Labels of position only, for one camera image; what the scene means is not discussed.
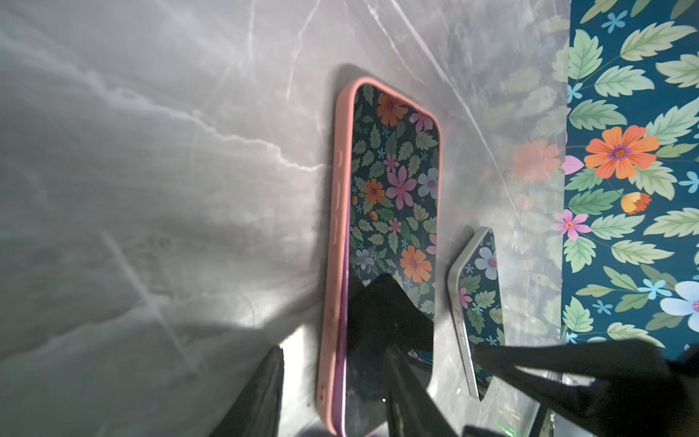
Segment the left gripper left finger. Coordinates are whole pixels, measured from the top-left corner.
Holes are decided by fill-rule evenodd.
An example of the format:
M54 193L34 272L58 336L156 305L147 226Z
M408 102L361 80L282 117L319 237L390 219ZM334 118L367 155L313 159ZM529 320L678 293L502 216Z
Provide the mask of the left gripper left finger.
M209 436L277 436L283 383L284 355L280 346L274 346Z

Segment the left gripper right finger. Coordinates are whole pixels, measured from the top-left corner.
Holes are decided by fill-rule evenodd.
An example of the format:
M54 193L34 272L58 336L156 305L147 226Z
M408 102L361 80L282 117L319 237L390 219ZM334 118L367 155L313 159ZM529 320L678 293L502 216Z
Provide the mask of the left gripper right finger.
M385 351L383 380L389 436L456 436L395 345Z

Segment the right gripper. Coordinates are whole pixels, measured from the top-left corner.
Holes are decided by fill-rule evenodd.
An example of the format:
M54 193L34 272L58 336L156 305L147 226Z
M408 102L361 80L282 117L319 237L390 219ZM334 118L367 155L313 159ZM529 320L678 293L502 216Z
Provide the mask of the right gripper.
M645 340L551 347L479 345L473 360L596 436L695 436L698 346L676 360Z

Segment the pink phone case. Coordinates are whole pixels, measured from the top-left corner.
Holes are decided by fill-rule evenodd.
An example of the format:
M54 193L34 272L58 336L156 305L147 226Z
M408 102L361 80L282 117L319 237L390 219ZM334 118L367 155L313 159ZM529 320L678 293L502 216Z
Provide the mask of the pink phone case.
M342 380L344 372L343 353L346 348L347 307L349 302L349 255L348 255L348 218L350 210L350 173L351 173L351 124L353 107L353 90L363 80L375 80L385 87L399 91L384 83L363 76L351 81L338 95L335 109L334 148L331 177L331 222L329 223L328 261L325 286L325 304L323 326L320 338L320 358L316 388L316 406L322 422L328 430L339 433L338 418L342 411L344 398ZM415 101L400 94L420 109L425 110ZM439 195L442 190L442 169Z

